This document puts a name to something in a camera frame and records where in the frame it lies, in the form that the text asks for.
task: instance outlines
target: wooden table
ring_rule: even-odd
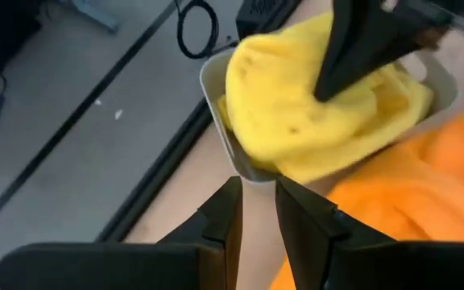
[[[330,8],[329,0],[304,0],[287,26]],[[451,33],[437,53],[455,75],[464,94],[464,36]],[[127,238],[128,242],[156,242],[197,210],[223,183],[235,175],[211,125],[173,174]],[[272,190],[243,182],[244,228],[238,289],[267,289],[284,260],[284,244],[277,223]]]

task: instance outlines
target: orange fabric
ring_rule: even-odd
[[[397,240],[464,241],[464,115],[377,155],[329,199]],[[294,289],[286,260],[271,289]]]

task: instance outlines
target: white bin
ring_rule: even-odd
[[[226,68],[233,52],[233,49],[227,50],[211,57],[205,62],[200,72],[201,87],[203,88],[207,103],[209,104],[226,154],[229,156],[235,171],[241,177],[252,183],[269,183],[276,178],[276,174],[266,172],[251,165],[248,155],[242,149],[234,134],[225,128],[219,114],[217,99],[225,94]],[[454,77],[452,77],[436,58],[430,52],[426,51],[416,52],[415,55],[427,70],[423,82],[434,91],[435,98],[429,116],[410,131],[404,133],[400,137],[400,140],[415,135],[416,133],[433,129],[445,123],[448,121],[448,117],[452,115],[452,110],[456,110],[459,106],[459,101],[461,101],[461,94],[458,91]],[[333,174],[320,179],[319,182],[323,183],[324,190],[328,190],[334,186],[338,179],[341,179],[341,176],[344,176],[344,174],[339,172],[339,174]]]

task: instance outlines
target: yellow towel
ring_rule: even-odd
[[[433,95],[390,64],[318,102],[313,91],[332,18],[243,40],[226,74],[226,111],[246,153],[300,183],[386,146],[425,116]]]

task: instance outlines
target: gray floor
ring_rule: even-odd
[[[209,3],[220,19],[220,40],[236,38],[241,1]],[[0,122],[0,193],[168,1],[95,5],[122,20],[117,35],[55,9],[6,70],[10,101]],[[200,15],[195,10],[187,23],[194,49],[209,30]],[[179,51],[176,19],[173,14],[159,29],[0,213],[0,257],[29,242],[94,240],[202,99],[203,60]]]

